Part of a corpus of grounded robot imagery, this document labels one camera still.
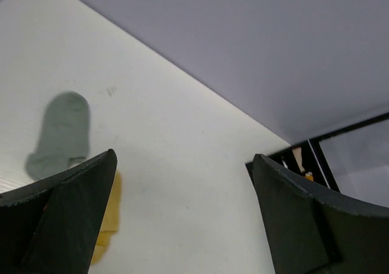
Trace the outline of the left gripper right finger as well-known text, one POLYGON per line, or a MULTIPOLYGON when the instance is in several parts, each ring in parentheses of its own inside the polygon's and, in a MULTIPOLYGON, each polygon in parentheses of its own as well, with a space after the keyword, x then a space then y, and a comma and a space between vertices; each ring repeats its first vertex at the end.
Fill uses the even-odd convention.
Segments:
POLYGON ((253 184, 276 273, 388 273, 388 208, 305 179, 262 154, 253 184))

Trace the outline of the mustard yellow sock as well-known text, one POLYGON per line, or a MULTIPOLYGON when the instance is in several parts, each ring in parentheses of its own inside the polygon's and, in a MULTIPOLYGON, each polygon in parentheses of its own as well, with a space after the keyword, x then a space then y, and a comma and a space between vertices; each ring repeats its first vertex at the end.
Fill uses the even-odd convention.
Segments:
POLYGON ((111 238, 119 230, 120 201, 122 198, 122 176, 116 171, 103 221, 91 259, 91 265, 98 263, 106 253, 111 238))

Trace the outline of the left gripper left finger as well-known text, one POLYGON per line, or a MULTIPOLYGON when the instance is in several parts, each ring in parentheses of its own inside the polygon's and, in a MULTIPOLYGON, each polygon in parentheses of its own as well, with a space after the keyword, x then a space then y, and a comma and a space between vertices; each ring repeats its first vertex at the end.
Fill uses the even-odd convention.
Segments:
POLYGON ((1 193, 1 273, 87 273, 116 168, 109 149, 1 193))

